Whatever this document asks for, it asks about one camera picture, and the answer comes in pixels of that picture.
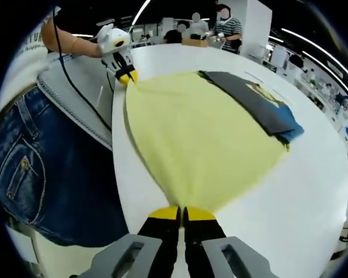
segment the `bracelet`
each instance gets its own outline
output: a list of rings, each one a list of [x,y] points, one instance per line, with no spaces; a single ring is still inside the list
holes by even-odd
[[[74,44],[76,43],[76,41],[78,40],[79,38],[75,38],[74,41],[72,42],[71,46],[70,46],[70,52],[73,53],[73,48],[74,48]]]

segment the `jeans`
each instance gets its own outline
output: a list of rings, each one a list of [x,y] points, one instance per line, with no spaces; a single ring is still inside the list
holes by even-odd
[[[0,202],[61,246],[103,247],[128,233],[112,152],[37,87],[0,122]]]

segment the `back pocket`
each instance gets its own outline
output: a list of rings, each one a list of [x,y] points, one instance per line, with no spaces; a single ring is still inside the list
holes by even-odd
[[[0,169],[0,201],[17,220],[33,224],[45,193],[45,169],[39,152],[23,137],[7,154]]]

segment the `belt loop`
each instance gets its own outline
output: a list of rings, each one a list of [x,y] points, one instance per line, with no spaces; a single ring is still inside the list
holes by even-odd
[[[36,137],[39,135],[39,130],[32,120],[31,114],[26,106],[26,102],[24,101],[24,96],[21,96],[19,100],[16,101],[16,105],[28,133],[30,134],[32,139],[36,139]]]

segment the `yellow towel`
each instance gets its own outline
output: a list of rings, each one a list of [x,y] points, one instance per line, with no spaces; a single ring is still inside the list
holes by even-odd
[[[129,82],[126,111],[137,149],[172,205],[215,212],[255,185],[286,151],[195,72]]]

